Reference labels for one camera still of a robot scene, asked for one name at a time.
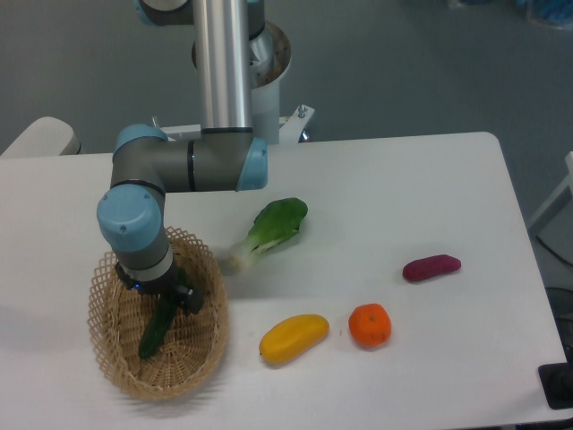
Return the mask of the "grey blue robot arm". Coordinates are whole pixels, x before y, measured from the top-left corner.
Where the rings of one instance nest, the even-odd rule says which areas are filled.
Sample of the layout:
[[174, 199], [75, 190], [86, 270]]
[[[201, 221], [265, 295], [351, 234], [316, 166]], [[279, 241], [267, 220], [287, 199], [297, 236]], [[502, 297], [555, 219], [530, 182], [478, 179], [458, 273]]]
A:
[[203, 297], [177, 278], [164, 227], [165, 199], [169, 193], [255, 190], [267, 184], [267, 144], [253, 131], [250, 74], [251, 43], [265, 39], [264, 4], [138, 1], [135, 8], [150, 25], [194, 27], [201, 133], [194, 140], [172, 141], [155, 126], [123, 129], [97, 219], [126, 287], [171, 298], [187, 314], [196, 314]]

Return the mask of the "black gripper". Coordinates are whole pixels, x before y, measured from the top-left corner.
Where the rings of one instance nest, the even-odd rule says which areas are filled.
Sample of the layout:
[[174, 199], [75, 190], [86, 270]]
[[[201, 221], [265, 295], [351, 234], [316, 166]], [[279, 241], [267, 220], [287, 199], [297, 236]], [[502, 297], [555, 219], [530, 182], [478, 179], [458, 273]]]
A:
[[159, 269], [158, 272], [157, 268], [153, 268], [151, 275], [146, 271], [143, 275], [135, 275], [134, 271], [126, 271], [118, 262], [115, 273], [127, 290], [135, 290], [140, 295], [174, 296], [185, 315], [198, 314], [203, 307], [203, 295], [198, 289], [178, 285], [176, 263], [172, 262], [168, 269]]

